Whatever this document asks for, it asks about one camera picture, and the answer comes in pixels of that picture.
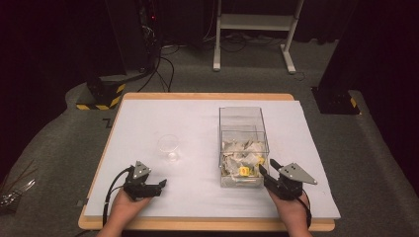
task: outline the yellow black hazard tape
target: yellow black hazard tape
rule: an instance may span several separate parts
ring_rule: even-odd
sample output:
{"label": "yellow black hazard tape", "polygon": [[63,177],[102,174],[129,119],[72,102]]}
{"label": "yellow black hazard tape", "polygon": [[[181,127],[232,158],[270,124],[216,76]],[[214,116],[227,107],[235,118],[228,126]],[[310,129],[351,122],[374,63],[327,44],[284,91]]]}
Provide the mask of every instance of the yellow black hazard tape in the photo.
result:
{"label": "yellow black hazard tape", "polygon": [[101,102],[97,102],[94,99],[88,100],[88,102],[77,102],[76,107],[82,111],[89,111],[89,110],[111,110],[114,109],[118,102],[121,99],[121,95],[123,93],[126,84],[122,85],[114,85],[111,88],[108,88],[108,93],[104,98],[101,98]]}

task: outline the hand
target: hand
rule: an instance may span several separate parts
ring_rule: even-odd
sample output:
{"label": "hand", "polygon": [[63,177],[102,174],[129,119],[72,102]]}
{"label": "hand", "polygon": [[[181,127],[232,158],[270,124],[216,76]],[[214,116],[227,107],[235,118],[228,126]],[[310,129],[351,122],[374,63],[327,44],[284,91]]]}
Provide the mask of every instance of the hand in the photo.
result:
{"label": "hand", "polygon": [[148,205],[151,199],[152,197],[146,197],[133,201],[124,189],[120,189],[112,203],[109,220],[97,236],[121,236],[124,228]]}
{"label": "hand", "polygon": [[[312,236],[308,231],[305,208],[301,203],[296,199],[282,200],[269,190],[268,193],[291,237]],[[308,206],[308,197],[305,193],[299,198]]]}

